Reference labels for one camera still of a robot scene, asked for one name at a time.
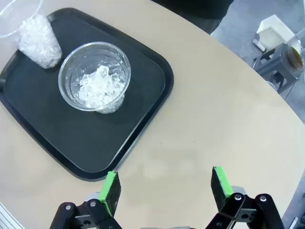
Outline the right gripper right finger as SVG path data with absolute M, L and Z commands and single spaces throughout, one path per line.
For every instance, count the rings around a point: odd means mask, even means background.
M 218 213 L 210 222 L 212 229 L 232 229 L 245 223 L 250 229 L 283 229 L 284 225 L 272 197 L 266 193 L 250 198 L 234 192 L 222 167 L 212 168 L 211 188 Z

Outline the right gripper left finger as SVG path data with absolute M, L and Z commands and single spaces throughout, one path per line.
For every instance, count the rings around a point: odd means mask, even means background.
M 116 171 L 108 172 L 102 189 L 91 199 L 76 206 L 61 203 L 53 218 L 51 229 L 120 229 L 114 214 L 121 194 Z

